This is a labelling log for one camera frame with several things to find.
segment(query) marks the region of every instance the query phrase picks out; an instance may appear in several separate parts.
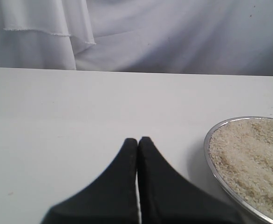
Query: bowl of rice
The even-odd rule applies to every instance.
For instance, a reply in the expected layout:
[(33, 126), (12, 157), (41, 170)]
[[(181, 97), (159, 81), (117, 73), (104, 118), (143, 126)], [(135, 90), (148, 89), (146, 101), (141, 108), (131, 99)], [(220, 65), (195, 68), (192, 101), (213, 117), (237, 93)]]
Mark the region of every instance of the bowl of rice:
[(204, 150), (226, 193), (259, 220), (273, 224), (273, 118), (222, 121), (206, 135)]

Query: white rice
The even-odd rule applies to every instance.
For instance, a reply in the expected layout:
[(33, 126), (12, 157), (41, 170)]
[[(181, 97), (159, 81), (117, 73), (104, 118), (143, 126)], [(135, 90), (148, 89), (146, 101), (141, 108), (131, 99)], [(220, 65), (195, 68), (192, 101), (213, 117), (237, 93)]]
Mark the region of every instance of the white rice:
[(220, 127), (212, 135), (210, 156), (224, 181), (273, 219), (273, 120), (238, 120)]

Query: uncooked rice grain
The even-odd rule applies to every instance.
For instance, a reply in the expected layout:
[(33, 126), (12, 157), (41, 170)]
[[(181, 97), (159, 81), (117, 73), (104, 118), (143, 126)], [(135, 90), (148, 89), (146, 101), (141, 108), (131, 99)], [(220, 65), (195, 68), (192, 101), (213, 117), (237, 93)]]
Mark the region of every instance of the uncooked rice grain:
[(243, 200), (273, 219), (273, 119), (245, 119), (216, 130), (210, 157)]

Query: silver bowl rim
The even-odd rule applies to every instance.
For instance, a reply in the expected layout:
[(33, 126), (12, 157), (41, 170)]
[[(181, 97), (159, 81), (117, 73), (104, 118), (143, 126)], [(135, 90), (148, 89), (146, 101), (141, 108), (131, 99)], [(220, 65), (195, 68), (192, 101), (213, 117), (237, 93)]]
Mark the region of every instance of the silver bowl rim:
[(213, 164), (211, 157), (209, 156), (209, 144), (213, 133), (218, 130), (221, 126), (226, 125), (227, 123), (237, 121), (237, 120), (245, 120), (245, 119), (273, 119), (268, 117), (255, 117), (255, 116), (248, 116), (248, 117), (237, 117), (231, 118), (224, 121), (219, 122), (210, 131), (207, 133), (205, 140), (204, 140), (204, 152), (205, 158), (207, 160), (208, 166), (211, 169), (213, 175), (219, 182), (220, 186), (224, 189), (224, 191), (235, 201), (237, 202), (242, 208), (248, 211), (250, 214), (254, 215), (256, 218), (262, 220), (263, 222), (273, 224), (273, 219), (269, 218), (268, 216), (264, 215), (254, 207), (252, 207), (249, 203), (244, 201), (236, 192), (234, 192), (228, 184), (224, 181), (224, 179), (220, 176), (218, 171), (216, 170), (215, 165)]

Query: white tabletop surface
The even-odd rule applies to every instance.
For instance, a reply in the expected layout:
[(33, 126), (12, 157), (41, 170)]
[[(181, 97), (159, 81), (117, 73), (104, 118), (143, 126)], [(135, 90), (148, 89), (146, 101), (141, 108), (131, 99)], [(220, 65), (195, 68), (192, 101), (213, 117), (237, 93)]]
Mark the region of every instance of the white tabletop surface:
[(0, 224), (38, 224), (127, 137), (150, 136), (186, 179), (229, 202), (204, 158), (218, 122), (273, 117), (273, 77), (0, 69)]

